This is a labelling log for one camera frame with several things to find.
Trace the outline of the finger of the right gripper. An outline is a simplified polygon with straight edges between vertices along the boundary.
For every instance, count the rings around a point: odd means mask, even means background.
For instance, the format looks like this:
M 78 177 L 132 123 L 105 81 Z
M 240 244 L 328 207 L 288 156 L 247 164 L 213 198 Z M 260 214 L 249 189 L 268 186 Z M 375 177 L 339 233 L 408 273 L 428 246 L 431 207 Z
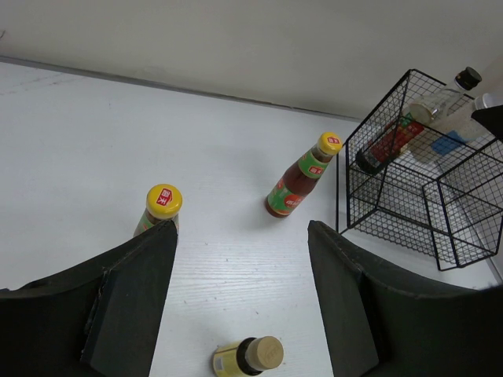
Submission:
M 476 110 L 471 118 L 479 123 L 489 134 L 503 141 L 503 105 Z

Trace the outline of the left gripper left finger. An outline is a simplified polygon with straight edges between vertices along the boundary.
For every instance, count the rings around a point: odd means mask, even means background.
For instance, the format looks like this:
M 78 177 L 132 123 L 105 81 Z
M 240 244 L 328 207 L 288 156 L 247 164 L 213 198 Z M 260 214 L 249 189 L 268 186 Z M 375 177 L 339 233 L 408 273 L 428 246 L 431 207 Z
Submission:
M 4 376 L 147 376 L 177 229 L 162 221 L 52 276 L 1 292 Z

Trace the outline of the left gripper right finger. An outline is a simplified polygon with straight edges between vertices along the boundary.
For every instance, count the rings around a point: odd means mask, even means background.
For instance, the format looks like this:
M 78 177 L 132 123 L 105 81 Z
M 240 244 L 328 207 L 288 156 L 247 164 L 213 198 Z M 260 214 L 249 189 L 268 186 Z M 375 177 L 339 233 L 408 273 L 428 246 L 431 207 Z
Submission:
M 308 247 L 334 375 L 501 375 L 501 287 L 418 275 L 321 221 Z

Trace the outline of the white jar silver lid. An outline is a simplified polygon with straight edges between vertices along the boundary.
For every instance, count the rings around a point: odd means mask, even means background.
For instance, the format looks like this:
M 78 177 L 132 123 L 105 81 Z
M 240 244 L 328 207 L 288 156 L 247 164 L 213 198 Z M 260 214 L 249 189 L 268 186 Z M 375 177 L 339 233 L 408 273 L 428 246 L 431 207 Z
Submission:
M 456 148 L 490 133 L 472 118 L 472 113 L 502 105 L 502 89 L 478 96 L 450 115 L 435 120 L 408 143 L 407 150 L 420 163 L 430 163 Z

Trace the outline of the tall clear black-cap bottle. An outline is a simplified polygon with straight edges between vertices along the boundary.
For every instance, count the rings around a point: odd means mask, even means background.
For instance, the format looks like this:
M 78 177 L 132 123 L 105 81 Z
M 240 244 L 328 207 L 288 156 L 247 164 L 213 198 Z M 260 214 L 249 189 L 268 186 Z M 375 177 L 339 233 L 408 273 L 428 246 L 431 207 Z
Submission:
M 355 162 L 364 172 L 375 175 L 397 159 L 403 148 L 435 120 L 441 119 L 463 95 L 482 81 L 474 68 L 466 67 L 449 84 L 432 94 L 425 94 L 406 105 L 400 116 L 384 131 L 358 150 Z

